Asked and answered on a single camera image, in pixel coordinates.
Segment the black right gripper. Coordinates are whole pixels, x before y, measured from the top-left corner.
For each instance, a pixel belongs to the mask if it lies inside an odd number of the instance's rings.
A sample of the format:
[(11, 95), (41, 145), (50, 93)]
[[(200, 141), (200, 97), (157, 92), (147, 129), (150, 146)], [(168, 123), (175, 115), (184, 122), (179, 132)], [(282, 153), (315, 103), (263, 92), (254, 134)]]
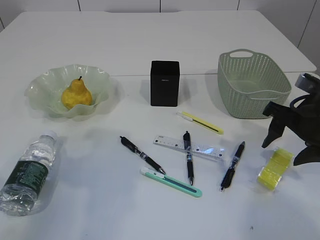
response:
[(289, 107), (269, 102), (263, 115), (272, 117), (268, 134), (261, 147), (268, 147), (274, 140), (282, 137), (288, 127), (307, 146), (294, 159), (293, 165), (320, 162), (320, 94), (311, 93), (294, 99)]

